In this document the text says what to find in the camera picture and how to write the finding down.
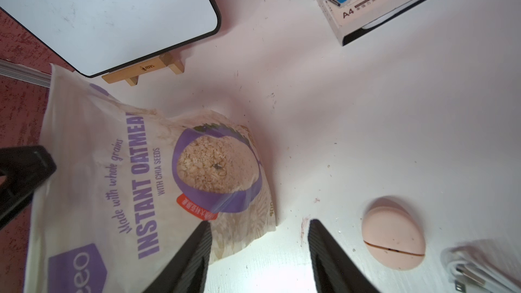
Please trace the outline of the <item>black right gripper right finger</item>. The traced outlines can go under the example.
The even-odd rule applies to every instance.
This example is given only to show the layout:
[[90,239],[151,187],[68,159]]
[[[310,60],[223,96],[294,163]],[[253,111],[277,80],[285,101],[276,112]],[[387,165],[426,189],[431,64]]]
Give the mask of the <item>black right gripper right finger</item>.
[[379,292],[318,219],[309,223],[308,243],[318,292]]

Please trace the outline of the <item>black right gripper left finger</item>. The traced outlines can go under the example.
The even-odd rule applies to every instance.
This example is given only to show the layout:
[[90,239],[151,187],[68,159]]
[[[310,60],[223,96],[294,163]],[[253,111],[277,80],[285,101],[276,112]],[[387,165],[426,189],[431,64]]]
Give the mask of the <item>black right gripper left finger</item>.
[[211,247],[211,226],[203,221],[144,293],[204,292]]

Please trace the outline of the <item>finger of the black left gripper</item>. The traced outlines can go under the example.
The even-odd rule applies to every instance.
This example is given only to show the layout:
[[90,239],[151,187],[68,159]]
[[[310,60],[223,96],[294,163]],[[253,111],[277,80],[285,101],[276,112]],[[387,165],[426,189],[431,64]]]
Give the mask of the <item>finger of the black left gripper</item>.
[[1,149],[1,228],[32,202],[35,190],[56,169],[52,156],[41,145]]

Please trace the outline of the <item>instant oatmeal bag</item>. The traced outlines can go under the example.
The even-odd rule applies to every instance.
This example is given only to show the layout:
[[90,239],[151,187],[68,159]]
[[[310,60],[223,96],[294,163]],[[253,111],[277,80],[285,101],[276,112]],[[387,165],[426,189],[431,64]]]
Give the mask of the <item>instant oatmeal bag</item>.
[[142,292],[203,221],[210,262],[275,229],[250,130],[215,111],[168,118],[53,66],[40,143],[57,169],[33,196],[25,292]]

